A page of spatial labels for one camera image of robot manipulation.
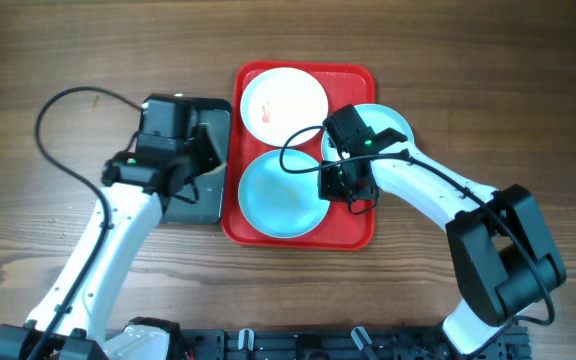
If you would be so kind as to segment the white round plate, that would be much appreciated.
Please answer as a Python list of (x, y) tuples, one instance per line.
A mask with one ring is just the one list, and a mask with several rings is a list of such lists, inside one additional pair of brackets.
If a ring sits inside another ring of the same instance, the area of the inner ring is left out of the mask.
[(290, 67), (266, 70), (245, 88), (240, 115), (257, 140), (282, 147), (299, 130), (320, 126), (329, 114), (327, 94), (309, 73)]

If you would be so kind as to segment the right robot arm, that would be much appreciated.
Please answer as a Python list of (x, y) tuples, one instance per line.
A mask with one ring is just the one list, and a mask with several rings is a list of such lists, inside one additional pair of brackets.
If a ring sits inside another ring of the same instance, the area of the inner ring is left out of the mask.
[(320, 193), (347, 203), (390, 193), (446, 233), (462, 299), (439, 326), (436, 356), (473, 359), (519, 322), (551, 325), (566, 270), (535, 197), (446, 168), (415, 145), (406, 121), (378, 109), (347, 105), (323, 121)]

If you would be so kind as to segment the green and yellow sponge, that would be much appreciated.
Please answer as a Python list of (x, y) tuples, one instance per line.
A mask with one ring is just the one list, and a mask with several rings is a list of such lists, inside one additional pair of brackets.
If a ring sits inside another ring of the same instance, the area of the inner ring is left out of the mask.
[(221, 163), (220, 165), (214, 167), (213, 169), (203, 173), (201, 176), (212, 176), (212, 175), (216, 175), (222, 171), (224, 171), (227, 167), (227, 163)]

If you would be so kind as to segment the light blue plate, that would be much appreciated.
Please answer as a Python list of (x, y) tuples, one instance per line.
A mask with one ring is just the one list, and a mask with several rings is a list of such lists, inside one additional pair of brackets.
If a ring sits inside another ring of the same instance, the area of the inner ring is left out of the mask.
[[(355, 110), (364, 123), (370, 126), (376, 133), (387, 128), (393, 128), (405, 135), (410, 142), (415, 142), (412, 128), (397, 111), (379, 104), (355, 105)], [(325, 161), (333, 162), (340, 160), (337, 150), (327, 132), (324, 132), (322, 136), (321, 153)]]
[(314, 230), (326, 217), (330, 202), (318, 194), (315, 172), (292, 174), (283, 170), (318, 165), (312, 156), (297, 150), (273, 150), (253, 160), (238, 186), (244, 218), (258, 232), (291, 239)]

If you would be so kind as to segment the red plastic tray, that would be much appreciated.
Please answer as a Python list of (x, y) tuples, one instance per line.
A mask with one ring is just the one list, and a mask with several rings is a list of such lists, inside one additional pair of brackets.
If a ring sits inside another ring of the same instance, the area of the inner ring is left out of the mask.
[(240, 113), (241, 98), (250, 82), (263, 72), (279, 67), (296, 68), (312, 75), (326, 92), (329, 108), (373, 103), (376, 84), (373, 75), (356, 64), (312, 63), (290, 61), (252, 61), (237, 72), (234, 87), (234, 115), (231, 126), (226, 183), (223, 196), (221, 227), (235, 243), (244, 246), (356, 251), (367, 245), (375, 231), (376, 212), (370, 201), (353, 205), (361, 214), (353, 215), (347, 205), (333, 202), (323, 222), (312, 231), (289, 239), (265, 235), (245, 219), (238, 200), (239, 182), (246, 167), (272, 146), (255, 139), (245, 129)]

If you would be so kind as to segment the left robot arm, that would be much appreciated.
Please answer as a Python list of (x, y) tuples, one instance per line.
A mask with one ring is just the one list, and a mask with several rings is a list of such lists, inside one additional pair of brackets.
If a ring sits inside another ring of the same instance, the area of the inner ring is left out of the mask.
[(131, 265), (169, 205), (200, 201), (197, 179), (226, 167), (232, 106), (218, 98), (152, 94), (134, 104), (139, 128), (103, 167), (100, 187), (56, 160), (53, 166), (89, 188), (97, 203), (52, 289), (21, 326), (0, 325), (0, 359), (183, 359), (176, 322), (137, 317), (114, 337), (108, 321)]

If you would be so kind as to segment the black rectangular tray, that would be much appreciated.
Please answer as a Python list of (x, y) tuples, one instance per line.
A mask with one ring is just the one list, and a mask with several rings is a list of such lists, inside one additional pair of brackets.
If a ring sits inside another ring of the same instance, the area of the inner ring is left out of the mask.
[[(152, 94), (142, 104), (139, 137), (136, 150), (164, 158), (170, 157), (173, 141), (162, 134), (163, 116), (190, 112), (226, 113), (226, 163), (232, 126), (232, 106), (218, 98), (184, 97)], [(226, 169), (216, 175), (200, 176), (195, 186), (186, 185), (177, 195), (162, 196), (165, 224), (208, 224), (218, 223), (222, 217)]]

